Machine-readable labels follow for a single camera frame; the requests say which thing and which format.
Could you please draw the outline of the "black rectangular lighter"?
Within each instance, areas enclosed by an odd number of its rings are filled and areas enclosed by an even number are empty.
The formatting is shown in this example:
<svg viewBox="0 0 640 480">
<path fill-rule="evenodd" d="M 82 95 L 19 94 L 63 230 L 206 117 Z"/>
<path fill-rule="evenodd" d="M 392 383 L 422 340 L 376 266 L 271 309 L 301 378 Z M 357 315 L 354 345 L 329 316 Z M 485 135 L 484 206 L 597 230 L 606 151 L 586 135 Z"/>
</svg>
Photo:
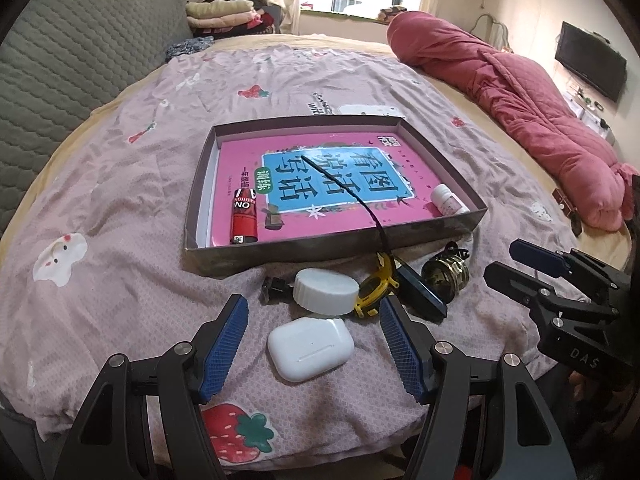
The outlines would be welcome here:
<svg viewBox="0 0 640 480">
<path fill-rule="evenodd" d="M 395 276 L 398 281 L 396 295 L 419 318 L 425 321 L 439 324 L 447 316 L 446 304 L 442 302 L 434 292 L 429 289 L 421 275 L 404 260 L 394 258 Z"/>
</svg>

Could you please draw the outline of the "brass camouflage knob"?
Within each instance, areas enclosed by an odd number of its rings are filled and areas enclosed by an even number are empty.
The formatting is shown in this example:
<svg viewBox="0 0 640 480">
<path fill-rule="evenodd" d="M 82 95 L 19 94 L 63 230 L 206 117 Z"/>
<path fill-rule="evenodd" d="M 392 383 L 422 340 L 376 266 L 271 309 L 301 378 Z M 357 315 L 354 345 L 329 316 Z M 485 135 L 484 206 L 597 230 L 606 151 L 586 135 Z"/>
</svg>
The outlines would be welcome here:
<svg viewBox="0 0 640 480">
<path fill-rule="evenodd" d="M 467 249 L 456 242 L 448 242 L 444 249 L 422 266 L 421 276 L 427 288 L 443 304 L 450 304 L 469 283 L 470 274 L 466 260 Z"/>
</svg>

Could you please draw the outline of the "white round jar lid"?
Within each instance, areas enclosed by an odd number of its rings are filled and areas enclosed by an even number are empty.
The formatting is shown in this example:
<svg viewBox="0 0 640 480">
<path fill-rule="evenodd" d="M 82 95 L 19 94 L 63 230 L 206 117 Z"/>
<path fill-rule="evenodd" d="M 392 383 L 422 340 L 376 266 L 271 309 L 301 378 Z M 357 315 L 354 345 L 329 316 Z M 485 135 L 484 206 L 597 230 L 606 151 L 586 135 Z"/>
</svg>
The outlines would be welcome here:
<svg viewBox="0 0 640 480">
<path fill-rule="evenodd" d="M 356 306 L 359 284 L 329 269 L 300 270 L 294 278 L 293 298 L 307 311 L 324 316 L 349 314 Z"/>
</svg>

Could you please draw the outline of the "white earbuds case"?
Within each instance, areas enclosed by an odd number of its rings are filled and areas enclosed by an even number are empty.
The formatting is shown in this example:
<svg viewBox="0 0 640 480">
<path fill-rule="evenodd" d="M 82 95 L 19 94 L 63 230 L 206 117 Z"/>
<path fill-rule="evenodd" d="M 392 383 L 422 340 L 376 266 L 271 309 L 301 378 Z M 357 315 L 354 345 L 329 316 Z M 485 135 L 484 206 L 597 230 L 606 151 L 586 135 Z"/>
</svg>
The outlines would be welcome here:
<svg viewBox="0 0 640 480">
<path fill-rule="evenodd" d="M 344 365 L 355 343 L 341 318 L 303 316 L 275 328 L 267 349 L 278 375 L 300 384 Z"/>
</svg>

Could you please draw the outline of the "small black clip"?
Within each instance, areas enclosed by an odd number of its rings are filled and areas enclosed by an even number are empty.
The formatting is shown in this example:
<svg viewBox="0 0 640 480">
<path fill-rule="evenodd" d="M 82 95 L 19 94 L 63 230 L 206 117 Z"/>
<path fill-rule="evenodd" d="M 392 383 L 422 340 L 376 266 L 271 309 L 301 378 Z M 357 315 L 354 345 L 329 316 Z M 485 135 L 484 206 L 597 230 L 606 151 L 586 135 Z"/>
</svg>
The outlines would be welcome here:
<svg viewBox="0 0 640 480">
<path fill-rule="evenodd" d="M 293 286 L 283 278 L 267 276 L 262 282 L 259 300 L 262 304 L 278 304 L 293 300 Z"/>
</svg>

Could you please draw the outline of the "brown leather wallet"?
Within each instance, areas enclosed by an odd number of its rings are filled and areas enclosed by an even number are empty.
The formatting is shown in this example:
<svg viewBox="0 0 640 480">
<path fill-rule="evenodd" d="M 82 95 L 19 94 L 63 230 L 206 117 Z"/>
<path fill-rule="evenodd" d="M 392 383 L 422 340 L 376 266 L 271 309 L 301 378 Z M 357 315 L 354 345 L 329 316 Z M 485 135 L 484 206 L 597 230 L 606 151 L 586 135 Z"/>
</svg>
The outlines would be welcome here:
<svg viewBox="0 0 640 480">
<path fill-rule="evenodd" d="M 580 215 L 573 203 L 560 188 L 556 188 L 552 192 L 552 196 L 559 205 L 564 216 L 570 222 L 570 228 L 572 229 L 573 234 L 576 237 L 580 237 L 582 235 L 582 219 L 580 218 Z"/>
</svg>

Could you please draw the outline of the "small white pill bottle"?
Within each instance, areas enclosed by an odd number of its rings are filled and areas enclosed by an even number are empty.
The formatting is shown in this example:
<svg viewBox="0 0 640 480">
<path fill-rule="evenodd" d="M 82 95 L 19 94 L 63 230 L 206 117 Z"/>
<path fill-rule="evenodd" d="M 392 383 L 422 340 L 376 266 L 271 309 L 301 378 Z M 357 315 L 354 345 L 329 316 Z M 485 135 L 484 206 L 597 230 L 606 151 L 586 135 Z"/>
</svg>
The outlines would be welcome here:
<svg viewBox="0 0 640 480">
<path fill-rule="evenodd" d="M 446 184 L 439 184 L 433 188 L 431 201 L 443 216 L 455 216 L 466 214 L 469 207 L 460 200 L 456 193 L 452 192 Z"/>
</svg>

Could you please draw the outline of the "red quilted duvet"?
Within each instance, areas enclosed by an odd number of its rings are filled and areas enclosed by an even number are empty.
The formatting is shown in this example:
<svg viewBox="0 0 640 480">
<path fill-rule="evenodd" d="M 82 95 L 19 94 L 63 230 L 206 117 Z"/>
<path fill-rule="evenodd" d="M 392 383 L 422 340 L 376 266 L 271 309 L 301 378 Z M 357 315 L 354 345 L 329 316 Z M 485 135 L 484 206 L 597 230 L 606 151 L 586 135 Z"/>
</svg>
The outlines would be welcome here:
<svg viewBox="0 0 640 480">
<path fill-rule="evenodd" d="M 632 218 L 637 169 L 577 118 L 538 63 L 419 11 L 398 14 L 387 42 L 400 62 L 453 86 L 494 118 L 558 181 L 585 224 L 615 232 Z"/>
</svg>

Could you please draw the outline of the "pink patterned bedsheet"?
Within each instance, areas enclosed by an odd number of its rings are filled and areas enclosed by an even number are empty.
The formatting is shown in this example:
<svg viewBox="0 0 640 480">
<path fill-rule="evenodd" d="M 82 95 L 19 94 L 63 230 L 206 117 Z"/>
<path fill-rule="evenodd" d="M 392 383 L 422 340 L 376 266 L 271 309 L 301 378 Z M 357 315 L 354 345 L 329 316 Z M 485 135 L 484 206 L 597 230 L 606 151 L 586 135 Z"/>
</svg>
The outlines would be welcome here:
<svg viewBox="0 0 640 480">
<path fill-rule="evenodd" d="M 296 244 L 337 232 L 366 234 L 360 258 L 326 266 L 365 278 L 375 267 L 376 226 L 433 218 L 438 180 L 413 146 L 389 131 L 309 136 L 275 133 L 224 143 L 216 195 L 206 200 L 205 237 L 228 266 L 232 200 L 256 192 L 258 238 L 288 243 L 265 263 L 206 278 L 189 271 L 183 229 L 196 165 L 209 131 L 228 122 L 280 116 L 343 117 L 349 107 L 391 108 L 456 168 L 483 201 L 485 215 L 462 240 L 469 285 L 436 337 L 494 360 L 517 353 L 534 377 L 553 362 L 537 348 L 527 311 L 489 289 L 484 267 L 526 238 L 567 249 L 575 237 L 550 195 L 510 153 L 426 78 L 389 58 L 349 50 L 266 47 L 177 58 L 127 96 L 92 130 L 26 214 L 1 266 L 1 390 L 44 438 L 72 426 L 109 356 L 158 356 L 191 338 L 229 296 L 250 304 L 250 319 L 216 414 L 238 416 L 224 464 L 284 469 L 369 454 L 416 431 L 425 408 L 401 385 L 374 321 L 348 318 L 352 357 L 299 385 L 282 380 L 269 334 L 298 318 L 294 304 L 264 306 L 262 281 L 302 264 Z"/>
</svg>

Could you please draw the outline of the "pink Chinese workbook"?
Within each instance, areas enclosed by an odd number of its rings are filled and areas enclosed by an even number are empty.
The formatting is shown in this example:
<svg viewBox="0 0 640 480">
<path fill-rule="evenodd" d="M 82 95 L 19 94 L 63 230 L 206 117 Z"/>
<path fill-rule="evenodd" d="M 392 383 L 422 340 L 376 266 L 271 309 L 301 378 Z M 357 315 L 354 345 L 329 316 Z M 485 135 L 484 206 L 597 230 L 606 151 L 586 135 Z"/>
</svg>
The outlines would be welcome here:
<svg viewBox="0 0 640 480">
<path fill-rule="evenodd" d="M 232 198 L 254 188 L 262 243 L 431 220 L 442 182 L 394 132 L 320 133 L 221 143 L 210 242 L 231 243 Z"/>
</svg>

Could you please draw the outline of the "red lighter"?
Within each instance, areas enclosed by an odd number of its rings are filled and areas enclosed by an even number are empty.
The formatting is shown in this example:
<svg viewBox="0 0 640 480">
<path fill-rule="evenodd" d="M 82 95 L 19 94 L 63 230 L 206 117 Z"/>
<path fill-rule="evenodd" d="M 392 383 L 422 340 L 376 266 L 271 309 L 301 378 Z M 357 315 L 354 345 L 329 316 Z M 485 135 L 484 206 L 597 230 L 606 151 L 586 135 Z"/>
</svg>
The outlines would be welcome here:
<svg viewBox="0 0 640 480">
<path fill-rule="evenodd" d="M 258 240 L 254 188 L 238 188 L 233 194 L 230 240 L 235 245 Z"/>
</svg>

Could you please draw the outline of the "dark cardboard box tray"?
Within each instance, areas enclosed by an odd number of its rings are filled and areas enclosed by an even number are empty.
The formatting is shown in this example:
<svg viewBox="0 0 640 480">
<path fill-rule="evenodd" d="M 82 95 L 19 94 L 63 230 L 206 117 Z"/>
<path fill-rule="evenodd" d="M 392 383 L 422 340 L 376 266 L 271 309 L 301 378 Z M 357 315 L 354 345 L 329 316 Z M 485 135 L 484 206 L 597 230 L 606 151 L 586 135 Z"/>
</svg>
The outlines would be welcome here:
<svg viewBox="0 0 640 480">
<path fill-rule="evenodd" d="M 190 268 L 228 278 L 469 234 L 486 205 L 404 118 L 314 115 L 209 130 L 183 235 Z"/>
</svg>

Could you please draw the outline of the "folded blankets stack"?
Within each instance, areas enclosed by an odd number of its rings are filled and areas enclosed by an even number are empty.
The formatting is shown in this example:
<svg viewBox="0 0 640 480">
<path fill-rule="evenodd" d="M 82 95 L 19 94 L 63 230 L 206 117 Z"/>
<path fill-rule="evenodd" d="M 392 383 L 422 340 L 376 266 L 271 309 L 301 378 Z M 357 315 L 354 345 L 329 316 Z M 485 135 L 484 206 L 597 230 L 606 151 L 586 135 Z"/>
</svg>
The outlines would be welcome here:
<svg viewBox="0 0 640 480">
<path fill-rule="evenodd" d="M 272 34 L 276 30 L 272 15 L 252 0 L 190 1 L 186 4 L 186 19 L 194 37 L 226 39 Z"/>
</svg>

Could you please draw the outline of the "grey quilted headboard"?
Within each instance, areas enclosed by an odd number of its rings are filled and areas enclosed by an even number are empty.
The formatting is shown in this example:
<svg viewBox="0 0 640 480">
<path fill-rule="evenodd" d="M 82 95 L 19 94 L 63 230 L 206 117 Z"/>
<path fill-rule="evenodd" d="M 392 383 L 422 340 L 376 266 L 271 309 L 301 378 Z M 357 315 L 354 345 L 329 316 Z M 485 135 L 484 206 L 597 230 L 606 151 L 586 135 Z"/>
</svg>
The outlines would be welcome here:
<svg viewBox="0 0 640 480">
<path fill-rule="evenodd" d="M 1 44 L 1 224 L 96 108 L 191 36 L 186 0 L 30 0 Z"/>
</svg>

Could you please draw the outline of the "black wall television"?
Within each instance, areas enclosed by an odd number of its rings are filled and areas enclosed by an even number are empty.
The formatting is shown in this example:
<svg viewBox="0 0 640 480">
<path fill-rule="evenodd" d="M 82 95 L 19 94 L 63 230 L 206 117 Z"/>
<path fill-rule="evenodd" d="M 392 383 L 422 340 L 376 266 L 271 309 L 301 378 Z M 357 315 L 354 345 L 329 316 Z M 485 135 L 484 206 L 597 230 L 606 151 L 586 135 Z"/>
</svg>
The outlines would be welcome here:
<svg viewBox="0 0 640 480">
<path fill-rule="evenodd" d="M 554 58 L 614 103 L 627 81 L 627 61 L 600 36 L 563 22 Z"/>
</svg>

